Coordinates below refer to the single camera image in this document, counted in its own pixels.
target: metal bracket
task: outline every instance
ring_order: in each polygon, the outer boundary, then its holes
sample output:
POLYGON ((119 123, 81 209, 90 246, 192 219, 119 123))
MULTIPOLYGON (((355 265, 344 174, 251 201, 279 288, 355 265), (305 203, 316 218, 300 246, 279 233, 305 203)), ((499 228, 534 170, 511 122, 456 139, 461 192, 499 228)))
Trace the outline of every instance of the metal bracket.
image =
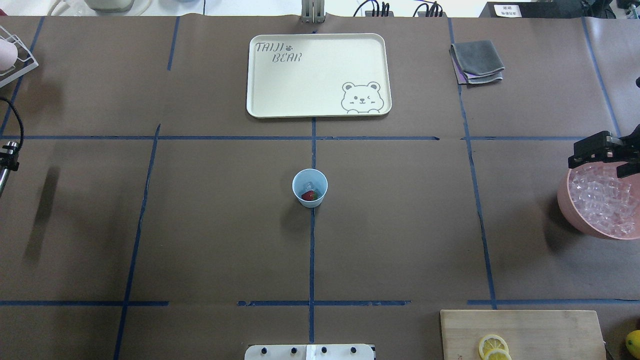
POLYGON ((18 171, 18 143, 9 142, 0 149, 0 197, 11 171, 18 171))
POLYGON ((366 344, 250 345, 244 360, 376 360, 376 347, 366 344))
POLYGON ((302 0, 302 22, 324 22, 324 0, 302 0))

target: pink bowl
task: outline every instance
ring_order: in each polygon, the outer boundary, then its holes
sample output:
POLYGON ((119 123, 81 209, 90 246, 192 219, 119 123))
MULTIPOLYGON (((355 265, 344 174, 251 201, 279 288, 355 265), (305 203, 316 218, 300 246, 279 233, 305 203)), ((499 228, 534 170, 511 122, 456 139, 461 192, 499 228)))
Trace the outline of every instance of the pink bowl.
MULTIPOLYGON (((583 166, 594 165, 594 164, 598 164, 598 163, 590 163, 590 164, 585 164, 583 166)), ((623 162, 608 163, 607 165, 617 167, 618 165, 622 165, 622 164, 624 163, 623 162)), ((560 183, 557 197, 558 197, 558 205, 560 205, 560 210, 562 211, 562 214, 567 219, 567 221, 571 223, 571 225, 573 225, 576 229, 580 230, 581 232, 587 235, 595 236, 601 239, 612 239, 612 240, 640 239, 640 207, 638 208, 638 211, 636 211, 636 214, 634 215, 634 220, 636 221, 636 230, 633 233, 627 235, 626 237, 622 238, 622 237, 606 234, 596 229, 595 227, 591 226, 591 224, 589 224, 587 220, 584 217, 582 217, 582 215, 580 215, 580 213, 578 212, 578 209, 575 208, 575 205, 571 200, 571 195, 569 194, 569 175, 570 174, 571 174, 571 170, 569 169, 562 183, 560 183)), ((620 179, 620 181, 622 181, 623 183, 631 184, 631 195, 637 199, 640 199, 640 174, 625 177, 624 179, 620 179)))

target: wooden cutting board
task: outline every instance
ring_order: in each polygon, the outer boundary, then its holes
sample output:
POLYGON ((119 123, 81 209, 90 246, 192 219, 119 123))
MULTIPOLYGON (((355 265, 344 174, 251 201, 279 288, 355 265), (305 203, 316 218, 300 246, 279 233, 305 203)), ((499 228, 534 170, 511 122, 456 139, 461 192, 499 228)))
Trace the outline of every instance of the wooden cutting board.
POLYGON ((498 334, 513 360, 605 360, 598 315, 585 310, 440 310, 444 360, 480 360, 478 342, 498 334))

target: gray cloth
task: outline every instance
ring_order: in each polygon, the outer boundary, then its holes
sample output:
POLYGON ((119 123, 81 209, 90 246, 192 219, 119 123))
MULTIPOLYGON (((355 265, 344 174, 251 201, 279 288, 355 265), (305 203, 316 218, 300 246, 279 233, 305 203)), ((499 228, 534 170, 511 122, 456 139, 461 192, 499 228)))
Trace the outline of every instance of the gray cloth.
POLYGON ((484 84, 502 80, 504 64, 491 40, 451 44, 449 54, 458 84, 484 84))
POLYGON ((463 72, 484 76, 504 70, 504 64, 491 40, 451 44, 463 72))

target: paper cup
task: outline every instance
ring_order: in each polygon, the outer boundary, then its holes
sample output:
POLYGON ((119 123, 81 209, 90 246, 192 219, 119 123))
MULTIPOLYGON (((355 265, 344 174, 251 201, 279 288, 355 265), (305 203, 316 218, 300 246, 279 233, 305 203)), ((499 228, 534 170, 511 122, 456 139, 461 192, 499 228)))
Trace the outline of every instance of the paper cup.
POLYGON ((293 190, 293 194, 296 196, 298 201, 300 201, 300 204, 306 208, 314 208, 322 203, 322 200, 326 195, 326 191, 329 189, 329 183, 322 172, 314 168, 306 168, 305 170, 298 172, 296 176, 293 177, 291 188, 293 190), (314 184, 314 188, 320 193, 320 197, 313 201, 306 201, 301 197, 302 194, 307 192, 305 185, 309 182, 312 182, 314 184))
POLYGON ((14 43, 0 39, 0 71, 10 69, 18 59, 18 48, 14 43))

